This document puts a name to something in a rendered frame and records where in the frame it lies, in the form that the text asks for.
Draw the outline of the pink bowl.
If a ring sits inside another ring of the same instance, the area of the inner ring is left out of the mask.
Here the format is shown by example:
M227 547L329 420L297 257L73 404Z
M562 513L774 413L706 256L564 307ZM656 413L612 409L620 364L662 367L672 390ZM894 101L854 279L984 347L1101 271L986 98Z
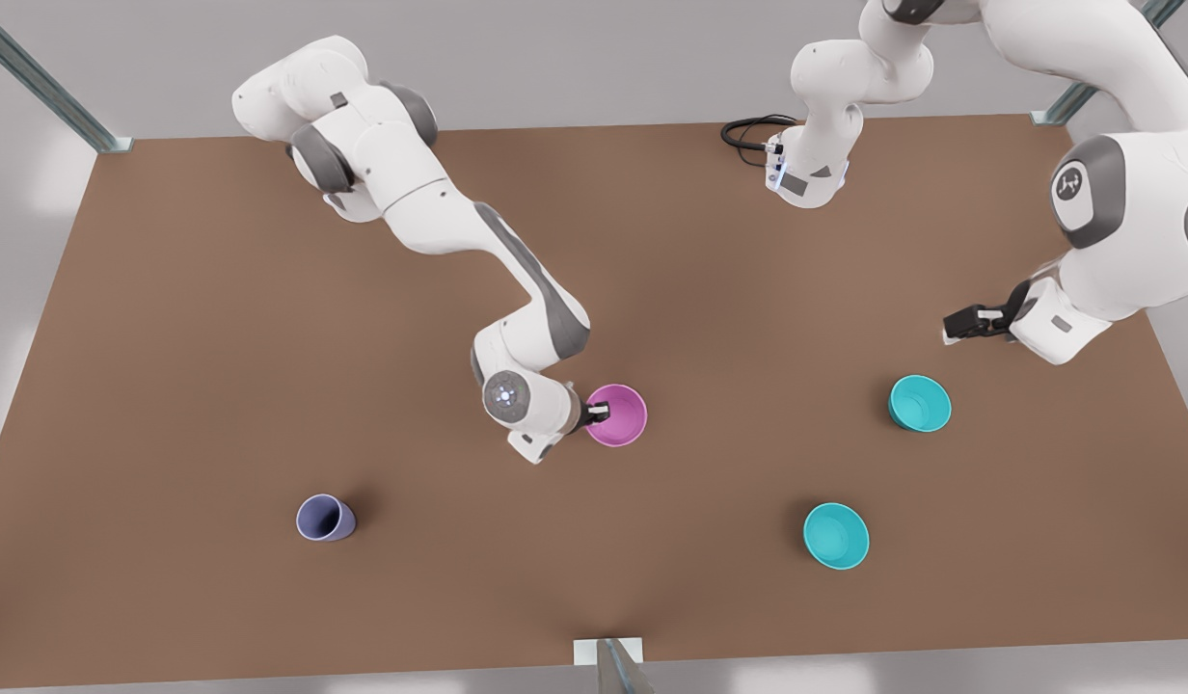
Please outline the pink bowl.
M642 395L625 384L607 384L590 392L588 405L607 404L608 417L589 423L584 431L598 443L620 447L642 436L647 425L647 406Z

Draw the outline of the teal blue bowl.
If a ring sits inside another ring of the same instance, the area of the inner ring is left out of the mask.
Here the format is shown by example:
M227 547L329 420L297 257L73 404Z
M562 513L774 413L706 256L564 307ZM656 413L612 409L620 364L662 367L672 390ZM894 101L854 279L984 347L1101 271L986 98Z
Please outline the teal blue bowl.
M902 429L934 433L952 419L952 398L933 378L911 374L895 383L886 400L887 414Z
M807 553L830 570L853 570L871 547L867 523L841 501L823 501L805 515L802 541Z

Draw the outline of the purple cup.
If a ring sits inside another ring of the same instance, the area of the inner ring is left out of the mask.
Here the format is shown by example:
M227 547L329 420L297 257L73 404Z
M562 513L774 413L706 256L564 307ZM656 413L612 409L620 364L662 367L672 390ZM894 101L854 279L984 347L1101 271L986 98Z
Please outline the purple cup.
M350 506L331 494L308 497L295 515L298 534L312 542L347 540L356 530L358 520Z

